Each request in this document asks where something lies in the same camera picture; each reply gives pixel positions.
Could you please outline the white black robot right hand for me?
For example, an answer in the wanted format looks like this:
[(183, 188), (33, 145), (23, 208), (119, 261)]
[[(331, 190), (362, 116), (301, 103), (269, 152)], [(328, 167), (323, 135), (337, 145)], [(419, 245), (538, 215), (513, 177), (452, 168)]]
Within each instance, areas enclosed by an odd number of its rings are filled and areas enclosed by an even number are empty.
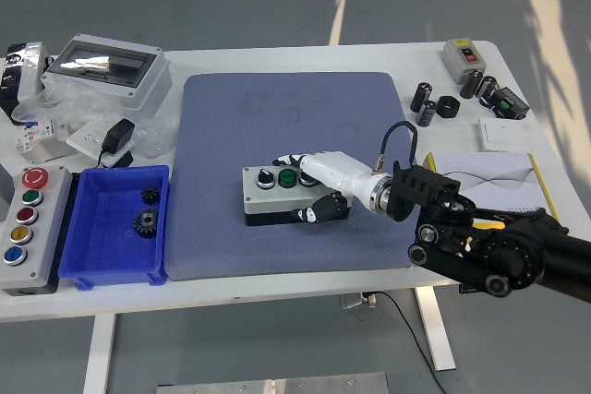
[(305, 209), (291, 214), (299, 221), (321, 222), (344, 215), (348, 199), (356, 197), (366, 209), (384, 213), (381, 196), (390, 183), (387, 173), (375, 173), (366, 164), (341, 151), (284, 155), (272, 162), (274, 166), (294, 166), (332, 189), (332, 192)]

